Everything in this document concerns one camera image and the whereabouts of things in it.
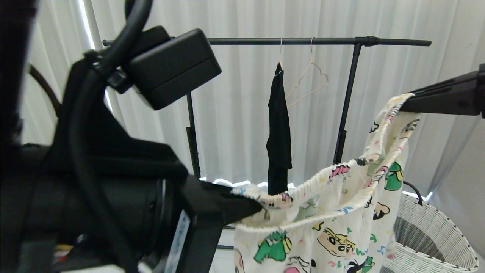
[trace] white laundry basket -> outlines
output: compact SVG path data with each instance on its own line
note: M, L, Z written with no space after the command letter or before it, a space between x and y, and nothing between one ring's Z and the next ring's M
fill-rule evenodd
M430 204L404 195L394 225L397 254L382 273L458 273L478 270L478 258L458 227Z

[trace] white label sticker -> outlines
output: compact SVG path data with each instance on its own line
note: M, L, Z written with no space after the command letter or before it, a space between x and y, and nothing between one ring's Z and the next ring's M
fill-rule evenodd
M174 240L172 241L172 246L170 247L170 252L168 254L165 271L163 272L175 273L177 271L178 261L182 254L182 248L185 242L185 237L187 236L187 231L189 231L189 226L190 218L185 210L182 210L180 218L178 219L177 229L175 230Z

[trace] black garment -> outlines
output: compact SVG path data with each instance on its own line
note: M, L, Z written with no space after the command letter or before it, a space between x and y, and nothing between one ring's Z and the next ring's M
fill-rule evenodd
M268 103L270 110L270 136L268 150L268 193L279 194L288 190L288 170L291 169L290 118L283 88L283 70L276 67Z

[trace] curtain fold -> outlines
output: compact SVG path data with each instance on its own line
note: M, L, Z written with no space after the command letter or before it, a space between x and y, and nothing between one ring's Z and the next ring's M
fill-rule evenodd
M94 45L99 49L102 39L114 39L124 26L124 6L119 0L83 0L83 4ZM44 58L45 68L39 69L52 85L57 85L58 96L62 95L69 65L89 48L89 39L81 34L82 24L76 19L80 16L67 16L76 14L78 7L71 1L45 1L42 12L48 16L39 19L35 41L40 46L33 50L32 58ZM346 124L345 161L362 153L372 120L389 98L476 70L478 63L485 62L483 11L482 0L154 1L145 28L162 25L172 36L200 28L207 37L374 35L432 40L428 48L362 48ZM54 20L63 22L56 26ZM212 48L223 72L192 92L202 176L208 181L265 182L267 104L274 67L281 58L285 90L289 92L310 62L310 46L283 46L281 57L279 46ZM352 50L352 46L344 45L313 46L315 63L328 75L329 84L289 108L293 158L289 182L294 185L332 164ZM311 68L287 98L288 105L325 82L325 77ZM28 88L32 90L27 92L31 97L26 99L24 112L25 139L49 142L55 124L53 112L46 98L42 101L35 97L40 90L31 85ZM168 143L192 171L185 98L157 112L133 90L123 95L108 90L108 101L131 136ZM423 195L453 165L451 150L460 147L468 139L467 130L474 128L470 124L458 131L461 122L454 116L423 115L410 141L405 177Z

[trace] clothing rack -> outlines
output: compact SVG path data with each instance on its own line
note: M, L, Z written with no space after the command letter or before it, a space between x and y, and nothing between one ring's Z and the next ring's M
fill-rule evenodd
M391 46L419 46L429 47L431 41L429 40L410 40L410 39L383 39L375 36L364 37L348 37L348 38L321 38L321 37L307 37L307 38L209 38L211 45L353 45L354 51L352 53L352 64L350 65L349 80L345 91L345 99L343 101L342 116L340 118L339 132L337 135L337 143L335 145L335 154L333 163L340 163L342 160L342 152L345 143L347 131L345 130L345 123L347 121L347 113L349 111L350 97L352 95L352 88L354 86L354 79L357 71L357 62L360 56L362 47L372 47L377 45L391 45ZM112 41L103 40L103 45L108 46ZM200 178L200 165L198 159L197 137L195 133L194 108L192 104L192 95L187 94L187 107L189 111L190 126L186 128L187 138L189 142L189 150L192 160L192 167L194 175Z

